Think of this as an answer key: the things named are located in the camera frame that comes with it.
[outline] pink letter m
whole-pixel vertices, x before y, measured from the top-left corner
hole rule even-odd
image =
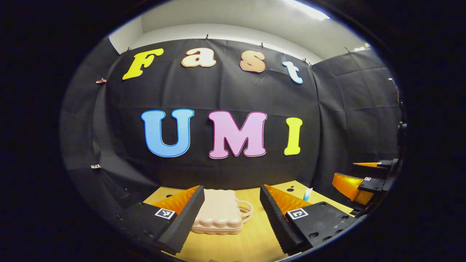
[[[213,121],[213,150],[209,152],[210,158],[224,159],[228,156],[228,151],[225,150],[225,140],[236,157],[240,155],[246,140],[247,148],[243,152],[245,156],[265,155],[264,122],[267,119],[266,113],[249,113],[241,130],[238,129],[228,111],[213,111],[209,114],[209,119]]]

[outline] bag handle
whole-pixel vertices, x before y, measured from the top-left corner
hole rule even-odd
[[[253,213],[254,213],[253,205],[251,205],[249,202],[244,201],[244,200],[239,200],[238,202],[239,203],[245,203],[250,207],[250,208],[240,207],[240,209],[242,209],[242,210],[249,211],[249,212],[243,214],[243,223],[246,223],[253,217]]]

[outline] black mounting plate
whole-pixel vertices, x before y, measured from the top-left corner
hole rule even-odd
[[[326,202],[289,211],[286,217],[313,248],[356,221],[354,217]]]

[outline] white wall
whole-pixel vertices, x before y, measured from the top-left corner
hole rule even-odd
[[[113,47],[122,53],[143,35],[141,16],[124,24],[109,35]]]
[[[115,46],[117,40],[119,40],[116,35],[123,39],[125,33],[115,32],[114,34],[115,36],[113,39],[115,43],[112,41],[112,38],[110,38],[113,46]],[[311,64],[322,61],[322,58],[318,57],[316,54],[310,52],[309,50],[276,35],[255,29],[224,24],[187,24],[157,29],[142,34],[129,46],[134,49],[141,46],[170,40],[205,38],[207,34],[209,34],[209,39],[240,41],[256,45],[260,45],[260,43],[263,42],[264,47],[266,48],[294,56],[298,59],[306,58],[306,61],[309,61]],[[126,44],[118,44],[118,46],[119,48],[120,46],[125,46],[123,51],[128,48],[128,45]]]

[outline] screw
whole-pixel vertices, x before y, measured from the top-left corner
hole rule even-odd
[[[149,231],[144,231],[144,234],[148,235],[149,237],[154,237],[154,235]]]

